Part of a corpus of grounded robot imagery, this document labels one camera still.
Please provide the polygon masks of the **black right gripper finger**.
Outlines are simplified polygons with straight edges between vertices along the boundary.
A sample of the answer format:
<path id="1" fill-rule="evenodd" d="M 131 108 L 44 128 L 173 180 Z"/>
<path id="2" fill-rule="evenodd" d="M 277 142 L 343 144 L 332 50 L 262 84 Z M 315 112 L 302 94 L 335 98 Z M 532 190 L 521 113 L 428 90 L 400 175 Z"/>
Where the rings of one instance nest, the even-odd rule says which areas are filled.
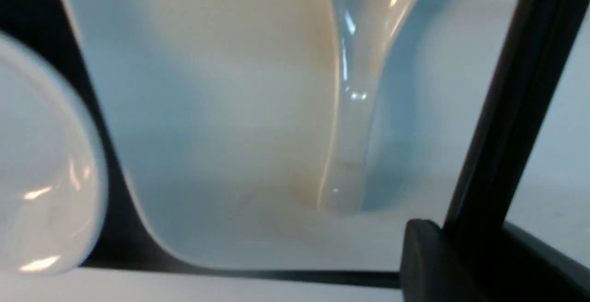
<path id="1" fill-rule="evenodd" d="M 406 302 L 587 302 L 589 269 L 514 224 L 479 260 L 460 260 L 430 220 L 405 226 L 400 289 Z"/>

